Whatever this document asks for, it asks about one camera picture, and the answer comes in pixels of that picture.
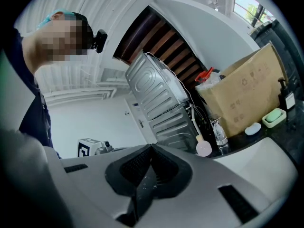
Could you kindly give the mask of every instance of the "man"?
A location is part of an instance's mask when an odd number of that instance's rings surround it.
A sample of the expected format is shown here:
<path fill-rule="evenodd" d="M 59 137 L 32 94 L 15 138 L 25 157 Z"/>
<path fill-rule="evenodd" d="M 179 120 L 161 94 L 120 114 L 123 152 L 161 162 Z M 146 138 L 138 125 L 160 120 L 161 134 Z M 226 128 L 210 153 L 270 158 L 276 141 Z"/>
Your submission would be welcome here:
<path fill-rule="evenodd" d="M 14 28 L 10 40 L 3 47 L 5 59 L 34 95 L 19 130 L 35 137 L 43 146 L 53 147 L 51 119 L 34 74 L 41 66 L 53 61 L 86 54 L 92 43 L 93 32 L 86 17 L 58 9 L 49 14 L 39 24 L 37 31 L 28 37 L 21 37 Z"/>

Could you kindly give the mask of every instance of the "transparent bottle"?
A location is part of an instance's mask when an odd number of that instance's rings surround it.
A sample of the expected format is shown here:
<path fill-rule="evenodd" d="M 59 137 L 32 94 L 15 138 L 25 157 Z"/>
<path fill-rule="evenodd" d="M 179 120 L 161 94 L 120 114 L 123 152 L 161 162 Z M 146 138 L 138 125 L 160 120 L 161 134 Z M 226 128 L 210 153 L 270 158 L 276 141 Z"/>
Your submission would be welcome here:
<path fill-rule="evenodd" d="M 211 125 L 213 128 L 214 136 L 216 143 L 218 145 L 219 149 L 228 147 L 228 139 L 225 134 L 224 129 L 222 126 L 219 124 L 220 117 L 217 115 L 212 115 L 211 117 Z"/>

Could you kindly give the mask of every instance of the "neck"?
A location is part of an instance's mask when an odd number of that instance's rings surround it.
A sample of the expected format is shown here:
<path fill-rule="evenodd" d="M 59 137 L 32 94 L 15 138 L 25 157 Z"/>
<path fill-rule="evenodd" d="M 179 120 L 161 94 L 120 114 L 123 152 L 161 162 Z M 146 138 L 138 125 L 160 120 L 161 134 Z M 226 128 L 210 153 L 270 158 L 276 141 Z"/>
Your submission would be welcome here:
<path fill-rule="evenodd" d="M 23 38 L 22 52 L 25 64 L 32 74 L 48 62 L 47 53 L 43 49 L 39 37 L 35 34 Z"/>

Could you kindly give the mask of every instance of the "sink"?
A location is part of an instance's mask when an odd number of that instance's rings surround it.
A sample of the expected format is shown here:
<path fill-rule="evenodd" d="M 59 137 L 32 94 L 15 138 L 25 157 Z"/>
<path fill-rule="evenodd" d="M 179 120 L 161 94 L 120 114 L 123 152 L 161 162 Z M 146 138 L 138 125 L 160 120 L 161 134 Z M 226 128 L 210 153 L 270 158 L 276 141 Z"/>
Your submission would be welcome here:
<path fill-rule="evenodd" d="M 271 202 L 286 198 L 298 177 L 294 164 L 271 138 L 214 161 L 256 186 Z"/>

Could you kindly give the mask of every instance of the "black countertop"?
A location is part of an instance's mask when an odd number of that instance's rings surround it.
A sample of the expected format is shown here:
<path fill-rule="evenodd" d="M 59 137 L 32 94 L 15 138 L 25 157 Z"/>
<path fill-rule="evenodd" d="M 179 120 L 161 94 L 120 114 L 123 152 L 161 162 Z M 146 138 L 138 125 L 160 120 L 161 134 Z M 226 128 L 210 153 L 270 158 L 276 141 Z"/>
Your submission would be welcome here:
<path fill-rule="evenodd" d="M 296 105 L 287 112 L 287 118 L 273 128 L 267 128 L 260 122 L 262 128 L 252 136 L 244 132 L 228 138 L 229 147 L 222 149 L 213 148 L 209 158 L 219 158 L 243 150 L 263 138 L 274 140 L 289 156 L 298 168 L 304 153 L 304 101 L 296 101 Z"/>

